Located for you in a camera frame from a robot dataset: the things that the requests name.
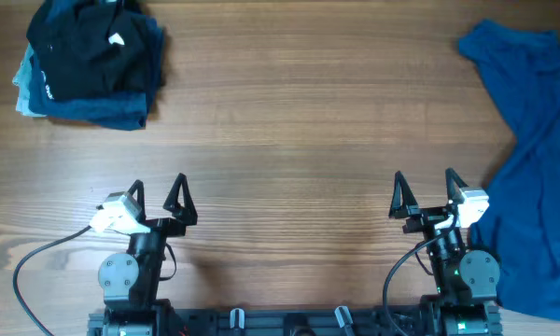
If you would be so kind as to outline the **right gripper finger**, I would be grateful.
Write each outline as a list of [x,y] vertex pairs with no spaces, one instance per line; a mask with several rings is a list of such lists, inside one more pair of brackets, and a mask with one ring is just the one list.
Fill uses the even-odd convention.
[[412,217],[419,214],[419,205],[401,171],[395,173],[394,190],[389,217]]
[[445,181],[449,201],[454,201],[459,190],[468,186],[452,167],[445,170]]

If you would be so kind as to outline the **blue t-shirt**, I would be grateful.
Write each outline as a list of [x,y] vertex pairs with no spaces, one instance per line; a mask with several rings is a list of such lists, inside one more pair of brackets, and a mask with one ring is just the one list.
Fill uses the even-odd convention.
[[500,258],[500,306],[560,320],[560,40],[484,20],[458,48],[516,139],[471,241]]

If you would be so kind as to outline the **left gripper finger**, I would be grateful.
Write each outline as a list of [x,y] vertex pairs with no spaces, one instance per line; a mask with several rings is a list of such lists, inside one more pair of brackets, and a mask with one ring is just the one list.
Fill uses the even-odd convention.
[[139,215],[137,216],[138,221],[146,220],[146,209],[145,209],[145,188],[144,183],[136,179],[133,184],[128,189],[128,192],[135,198],[139,205]]
[[190,196],[187,177],[179,173],[172,185],[163,209],[176,219],[196,219],[197,211]]

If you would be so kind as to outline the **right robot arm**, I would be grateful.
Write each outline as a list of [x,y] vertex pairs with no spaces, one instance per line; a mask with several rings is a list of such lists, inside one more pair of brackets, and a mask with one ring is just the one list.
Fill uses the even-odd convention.
[[[445,170],[447,203],[421,207],[402,172],[396,172],[388,216],[403,219],[405,234],[421,233],[424,239],[391,268],[382,288],[382,307],[397,335],[500,335],[500,314],[495,306],[500,278],[498,258],[489,251],[466,246],[461,231],[484,215],[489,196]],[[389,287],[399,268],[425,249],[437,293],[424,295],[414,325],[405,328],[388,304]]]

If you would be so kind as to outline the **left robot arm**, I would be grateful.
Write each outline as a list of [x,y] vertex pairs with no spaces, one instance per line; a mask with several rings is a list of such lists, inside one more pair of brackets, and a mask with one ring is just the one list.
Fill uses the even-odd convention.
[[184,174],[175,179],[162,208],[171,215],[147,218],[144,183],[140,180],[126,191],[109,194],[97,207],[91,227],[96,231],[110,229],[130,240],[124,253],[113,254],[100,265],[98,282],[104,291],[105,310],[90,317],[89,335],[189,334],[171,302],[157,298],[159,284],[172,278],[161,274],[165,255],[174,256],[167,239],[184,236],[187,227],[198,220]]

